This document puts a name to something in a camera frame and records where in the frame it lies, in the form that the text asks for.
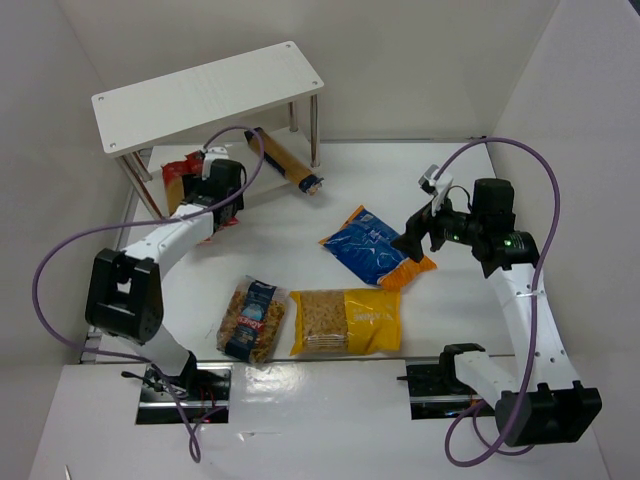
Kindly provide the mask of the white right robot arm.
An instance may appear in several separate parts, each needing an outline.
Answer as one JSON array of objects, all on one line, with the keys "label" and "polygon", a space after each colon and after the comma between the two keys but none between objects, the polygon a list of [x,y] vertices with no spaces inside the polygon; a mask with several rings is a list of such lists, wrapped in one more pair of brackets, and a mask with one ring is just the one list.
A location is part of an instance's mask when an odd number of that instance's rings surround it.
[{"label": "white right robot arm", "polygon": [[502,308],[518,368],[509,374],[477,343],[450,344],[439,356],[445,383],[480,396],[508,447],[576,442],[600,412],[601,396],[583,386],[560,340],[543,257],[534,238],[515,228],[511,183],[477,180],[468,212],[453,208],[450,177],[424,177],[420,186],[431,200],[407,220],[393,246],[411,259],[422,254],[423,238],[432,251],[446,242],[470,247]]}]

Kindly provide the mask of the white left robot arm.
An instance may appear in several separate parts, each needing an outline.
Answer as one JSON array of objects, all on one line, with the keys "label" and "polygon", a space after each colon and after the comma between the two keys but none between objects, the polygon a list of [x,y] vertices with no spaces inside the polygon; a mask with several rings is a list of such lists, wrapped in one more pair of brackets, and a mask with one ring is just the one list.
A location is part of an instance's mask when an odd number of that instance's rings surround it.
[{"label": "white left robot arm", "polygon": [[195,355],[163,326],[162,280],[187,253],[244,208],[245,167],[224,156],[204,160],[202,174],[169,223],[120,251],[104,249],[93,263],[85,319],[131,344],[171,383],[192,390],[202,381]]}]

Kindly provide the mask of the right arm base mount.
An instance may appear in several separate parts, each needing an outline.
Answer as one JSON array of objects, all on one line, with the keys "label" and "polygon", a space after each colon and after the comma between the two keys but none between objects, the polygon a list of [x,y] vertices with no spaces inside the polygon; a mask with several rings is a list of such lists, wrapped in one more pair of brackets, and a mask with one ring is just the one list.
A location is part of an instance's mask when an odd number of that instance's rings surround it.
[{"label": "right arm base mount", "polygon": [[450,386],[437,362],[405,363],[397,380],[407,387],[412,420],[454,419],[481,397],[468,386]]}]

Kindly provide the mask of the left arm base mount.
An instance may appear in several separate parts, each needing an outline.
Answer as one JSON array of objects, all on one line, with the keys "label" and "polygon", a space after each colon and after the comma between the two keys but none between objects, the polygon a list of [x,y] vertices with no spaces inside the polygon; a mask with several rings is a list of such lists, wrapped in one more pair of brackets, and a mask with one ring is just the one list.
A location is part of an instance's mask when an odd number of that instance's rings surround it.
[{"label": "left arm base mount", "polygon": [[[201,370],[204,382],[192,390],[174,386],[186,418],[194,423],[223,424],[228,422],[232,370],[229,365]],[[181,417],[169,389],[152,368],[143,375],[122,371],[121,376],[140,383],[136,415],[137,425],[167,425],[181,423]]]}]

